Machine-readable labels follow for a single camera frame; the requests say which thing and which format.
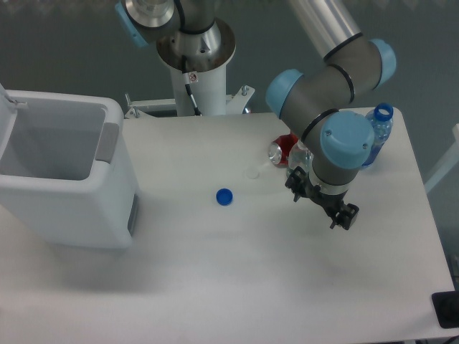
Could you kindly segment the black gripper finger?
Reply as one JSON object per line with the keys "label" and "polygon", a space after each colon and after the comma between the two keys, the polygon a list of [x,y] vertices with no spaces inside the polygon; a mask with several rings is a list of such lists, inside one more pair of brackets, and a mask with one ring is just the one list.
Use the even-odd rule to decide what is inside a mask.
{"label": "black gripper finger", "polygon": [[296,167],[287,177],[285,187],[293,193],[293,200],[298,201],[301,198],[307,198],[308,174],[301,168]]}
{"label": "black gripper finger", "polygon": [[349,230],[356,221],[359,214],[359,207],[355,204],[342,204],[336,210],[333,210],[331,214],[331,229],[339,226],[344,230]]}

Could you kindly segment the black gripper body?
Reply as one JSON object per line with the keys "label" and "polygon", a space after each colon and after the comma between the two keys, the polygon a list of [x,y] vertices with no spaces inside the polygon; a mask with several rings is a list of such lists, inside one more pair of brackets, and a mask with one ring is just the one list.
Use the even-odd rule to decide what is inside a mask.
{"label": "black gripper body", "polygon": [[346,192],[340,194],[327,194],[319,185],[313,185],[309,179],[309,173],[301,172],[301,197],[311,200],[323,208],[326,214],[339,214],[349,210],[344,203]]}

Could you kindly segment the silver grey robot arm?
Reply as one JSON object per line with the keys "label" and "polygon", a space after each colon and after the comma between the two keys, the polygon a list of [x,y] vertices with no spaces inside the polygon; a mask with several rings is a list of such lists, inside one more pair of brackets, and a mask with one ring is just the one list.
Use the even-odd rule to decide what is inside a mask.
{"label": "silver grey robot arm", "polygon": [[[289,5],[325,67],[311,77],[286,70],[266,91],[269,108],[313,154],[311,168],[295,168],[285,185],[296,199],[322,207],[333,226],[348,229],[359,208],[344,197],[369,157],[374,131],[346,106],[383,85],[397,60],[386,42],[364,37],[341,1]],[[179,115],[228,113],[225,80],[204,78],[235,53],[235,36],[216,17],[213,1],[119,1],[115,9],[137,45],[156,45],[171,72]]]}

